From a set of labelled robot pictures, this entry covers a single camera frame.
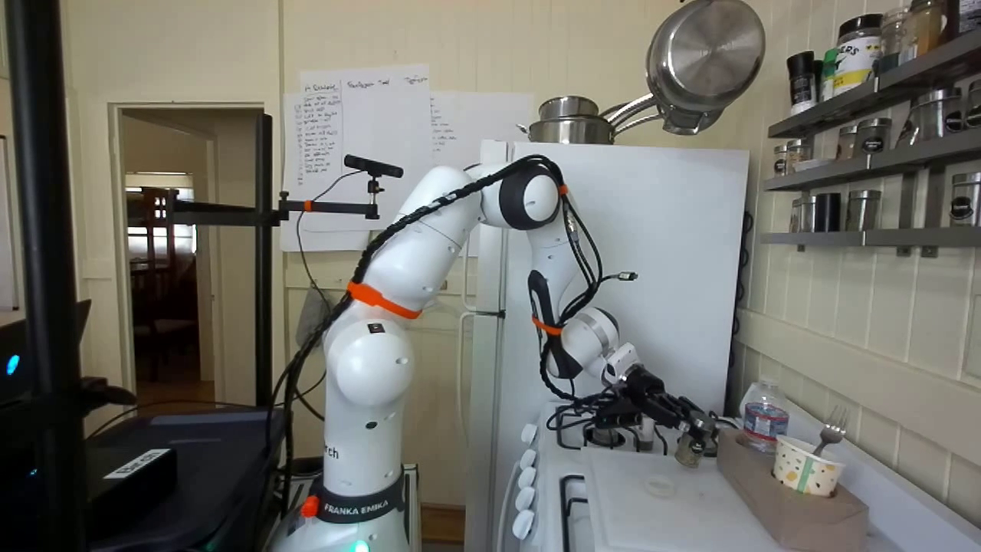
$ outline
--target orange ring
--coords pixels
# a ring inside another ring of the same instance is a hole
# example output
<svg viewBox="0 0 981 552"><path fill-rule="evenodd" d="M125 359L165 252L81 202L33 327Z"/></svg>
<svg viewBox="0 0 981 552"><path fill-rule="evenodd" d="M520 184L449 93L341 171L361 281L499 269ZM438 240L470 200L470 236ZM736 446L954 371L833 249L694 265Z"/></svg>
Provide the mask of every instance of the orange ring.
<svg viewBox="0 0 981 552"><path fill-rule="evenodd" d="M349 298L369 302L369 306L379 306L379 310L390 310L393 316L398 318L421 318L421 310L408 310L402 302L393 302L387 294L379 294L378 288L370 286L361 286L361 281L349 281L346 286Z"/></svg>

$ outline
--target bottle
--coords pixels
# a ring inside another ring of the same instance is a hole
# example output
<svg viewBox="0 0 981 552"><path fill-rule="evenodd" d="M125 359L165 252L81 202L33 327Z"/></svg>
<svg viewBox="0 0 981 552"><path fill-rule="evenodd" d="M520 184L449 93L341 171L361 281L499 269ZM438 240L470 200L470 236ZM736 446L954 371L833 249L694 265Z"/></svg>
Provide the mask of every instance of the bottle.
<svg viewBox="0 0 981 552"><path fill-rule="evenodd" d="M868 16L843 22L838 29L833 96L862 85L872 76L880 53L883 53L883 16L880 11L868 11Z"/></svg>
<svg viewBox="0 0 981 552"><path fill-rule="evenodd" d="M774 384L751 384L740 400L742 432L748 443L774 450L777 436L787 436L790 413Z"/></svg>

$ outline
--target cup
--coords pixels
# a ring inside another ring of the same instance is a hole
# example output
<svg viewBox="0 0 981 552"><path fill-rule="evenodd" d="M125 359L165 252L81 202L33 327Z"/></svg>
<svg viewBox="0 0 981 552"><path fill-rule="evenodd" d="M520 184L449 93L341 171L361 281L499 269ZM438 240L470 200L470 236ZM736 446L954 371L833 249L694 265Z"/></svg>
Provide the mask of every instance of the cup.
<svg viewBox="0 0 981 552"><path fill-rule="evenodd" d="M777 480L808 495L830 495L843 474L843 462L811 454L816 446L819 443L811 440L777 436L777 457L774 457Z"/></svg>

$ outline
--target white refrigerator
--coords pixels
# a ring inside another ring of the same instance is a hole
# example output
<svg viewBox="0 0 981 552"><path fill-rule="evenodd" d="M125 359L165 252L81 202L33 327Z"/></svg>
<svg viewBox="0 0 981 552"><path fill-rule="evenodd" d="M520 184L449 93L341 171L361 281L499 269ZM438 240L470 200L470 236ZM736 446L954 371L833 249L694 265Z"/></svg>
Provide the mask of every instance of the white refrigerator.
<svg viewBox="0 0 981 552"><path fill-rule="evenodd" d="M616 316L644 365L676 395L722 410L729 371L740 249L748 190L745 151L676 151L609 144L487 142L482 162L545 152L560 165L574 206L591 231L606 274L634 269L591 300ZM507 533L507 491L520 429L553 395L536 371L520 233L476 233L476 306L507 318L472 323L467 549Z"/></svg>

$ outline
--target stainless steel pot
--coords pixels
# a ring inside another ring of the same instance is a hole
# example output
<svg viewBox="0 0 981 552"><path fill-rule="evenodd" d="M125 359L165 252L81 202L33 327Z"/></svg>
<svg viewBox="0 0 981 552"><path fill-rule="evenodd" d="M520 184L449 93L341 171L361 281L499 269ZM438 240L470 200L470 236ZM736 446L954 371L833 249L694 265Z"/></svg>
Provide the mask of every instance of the stainless steel pot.
<svg viewBox="0 0 981 552"><path fill-rule="evenodd" d="M647 96L604 114L583 96L549 98L528 139L613 144L647 110L652 110L647 119L661 119L665 131L697 135L753 81L762 49L762 23L751 5L742 0L690 0L649 39Z"/></svg>
<svg viewBox="0 0 981 552"><path fill-rule="evenodd" d="M539 119L528 125L528 139L557 144L613 144L616 129L597 110L601 107L583 96L549 98L539 107Z"/></svg>

